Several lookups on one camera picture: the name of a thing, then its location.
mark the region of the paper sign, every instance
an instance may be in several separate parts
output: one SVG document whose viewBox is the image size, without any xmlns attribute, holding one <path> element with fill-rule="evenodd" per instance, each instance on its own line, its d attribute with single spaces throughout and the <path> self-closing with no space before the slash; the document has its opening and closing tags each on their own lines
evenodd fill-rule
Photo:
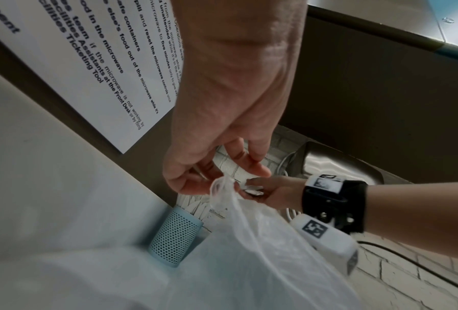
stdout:
<svg viewBox="0 0 458 310">
<path fill-rule="evenodd" d="M 123 153 L 174 107 L 169 1 L 0 0 L 0 41 Z"/>
</svg>

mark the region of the black wristband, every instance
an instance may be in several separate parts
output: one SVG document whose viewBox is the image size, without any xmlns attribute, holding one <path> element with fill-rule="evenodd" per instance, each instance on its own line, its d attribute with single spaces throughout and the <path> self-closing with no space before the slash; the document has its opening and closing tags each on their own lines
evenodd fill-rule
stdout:
<svg viewBox="0 0 458 310">
<path fill-rule="evenodd" d="M 344 181 L 339 194 L 306 186 L 302 195 L 302 211 L 345 232 L 363 232 L 367 184 L 363 181 Z"/>
</svg>

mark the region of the black cable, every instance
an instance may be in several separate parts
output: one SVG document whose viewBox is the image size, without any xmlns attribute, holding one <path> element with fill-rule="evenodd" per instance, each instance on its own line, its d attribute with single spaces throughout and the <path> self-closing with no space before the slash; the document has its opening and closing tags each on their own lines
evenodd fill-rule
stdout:
<svg viewBox="0 0 458 310">
<path fill-rule="evenodd" d="M 405 256 L 405 255 L 402 255 L 401 253 L 398 253 L 394 250 L 391 250 L 383 245 L 380 245 L 380 244 L 375 244 L 373 242 L 368 242 L 368 241 L 358 241 L 359 244 L 363 244 L 363 245 L 367 245 L 367 246 L 372 246 L 372 247 L 376 247 L 376 248 L 379 248 L 379 249 L 382 249 L 382 250 L 385 250 L 385 251 L 388 251 L 388 252 L 391 252 L 392 254 L 395 254 L 397 256 L 399 256 L 400 258 L 404 259 L 404 260 L 407 260 L 408 262 L 410 262 L 411 264 L 413 265 L 416 265 L 418 266 L 419 268 L 429 272 L 430 274 L 434 275 L 435 277 L 439 278 L 439 279 L 442 279 L 443 281 L 447 282 L 448 284 L 450 285 L 453 285 L 454 287 L 458 288 L 458 283 L 442 276 L 441 274 L 438 274 L 436 273 L 435 271 L 431 270 L 430 268 L 428 267 L 425 267 L 423 265 L 421 265 L 420 263 L 410 259 L 409 257 Z"/>
</svg>

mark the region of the hand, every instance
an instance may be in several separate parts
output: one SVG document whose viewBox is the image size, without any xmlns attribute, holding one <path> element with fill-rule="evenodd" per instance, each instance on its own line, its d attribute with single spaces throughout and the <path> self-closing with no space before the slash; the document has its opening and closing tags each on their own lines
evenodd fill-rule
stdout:
<svg viewBox="0 0 458 310">
<path fill-rule="evenodd" d="M 246 199 L 256 200 L 259 203 L 274 209 L 293 209 L 302 211 L 302 194 L 305 188 L 304 179 L 291 177 L 255 178 L 246 181 L 246 185 L 262 186 L 262 196 L 241 194 Z"/>
<path fill-rule="evenodd" d="M 212 180 L 223 175 L 212 162 L 219 145 L 247 172 L 269 177 L 260 161 L 288 100 L 306 1 L 172 4 L 185 59 L 164 159 L 167 183 L 182 194 L 207 194 Z"/>
</svg>

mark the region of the forearm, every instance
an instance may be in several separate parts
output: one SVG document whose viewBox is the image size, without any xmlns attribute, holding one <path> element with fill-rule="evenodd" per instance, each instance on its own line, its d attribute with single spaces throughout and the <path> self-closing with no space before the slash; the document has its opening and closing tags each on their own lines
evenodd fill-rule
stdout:
<svg viewBox="0 0 458 310">
<path fill-rule="evenodd" d="M 369 186 L 365 230 L 458 257 L 458 183 Z"/>
</svg>

